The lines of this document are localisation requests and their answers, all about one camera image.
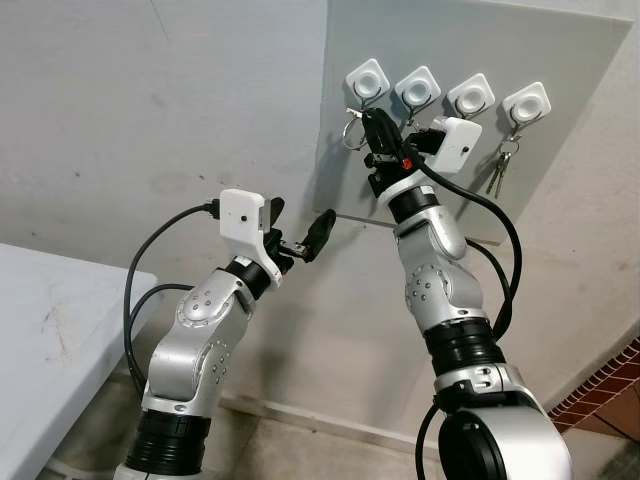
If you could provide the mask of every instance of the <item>tiled floor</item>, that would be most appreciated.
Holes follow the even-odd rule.
[[[207,480],[415,479],[412,455],[223,409],[203,468]]]

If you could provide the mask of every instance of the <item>keychain ring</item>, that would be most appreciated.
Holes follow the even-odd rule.
[[[347,141],[347,136],[349,135],[349,132],[351,131],[351,128],[356,123],[356,121],[358,121],[358,117],[354,116],[351,120],[349,120],[349,122],[344,126],[344,129],[342,130],[342,144],[349,150],[360,150],[367,144],[366,137],[363,137],[362,140],[360,140],[359,145],[350,145]]]
[[[501,155],[513,156],[520,150],[520,143],[517,138],[509,137],[500,144],[498,151]]]

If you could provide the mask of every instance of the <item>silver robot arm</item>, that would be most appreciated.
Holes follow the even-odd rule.
[[[562,437],[518,369],[506,363],[482,309],[481,286],[460,264],[464,236],[414,165],[420,152],[432,169],[455,173],[481,127],[437,118],[406,142],[384,111],[365,110],[362,120],[372,150],[365,164],[376,168],[369,183],[398,224],[407,307],[432,357],[435,403],[447,415],[438,438],[447,479],[572,479]]]
[[[256,301],[280,286],[292,257],[315,259],[336,218],[333,210],[325,212],[301,243],[288,243],[271,228],[284,202],[274,208],[256,193],[225,190],[219,205],[231,262],[178,304],[173,326],[151,357],[137,435],[116,480],[200,478],[209,417]]]

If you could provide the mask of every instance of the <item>black cylindrical joint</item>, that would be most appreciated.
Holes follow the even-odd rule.
[[[389,201],[389,210],[396,223],[405,221],[425,208],[440,205],[433,193],[424,193],[421,187],[401,193]]]
[[[441,324],[424,332],[424,338],[437,376],[472,365],[505,361],[484,318]]]
[[[125,465],[156,475],[200,472],[211,419],[149,410],[142,412]]]
[[[251,262],[249,265],[244,266],[232,260],[224,271],[235,275],[238,280],[246,283],[254,300],[258,300],[271,284],[271,279],[267,272],[256,262]]]
[[[438,435],[440,463],[447,478],[507,480],[500,447],[491,430],[470,411],[447,418]]]

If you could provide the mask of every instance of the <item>red brick wall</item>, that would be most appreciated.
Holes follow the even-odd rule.
[[[640,337],[549,412],[560,433],[609,403],[640,378]]]

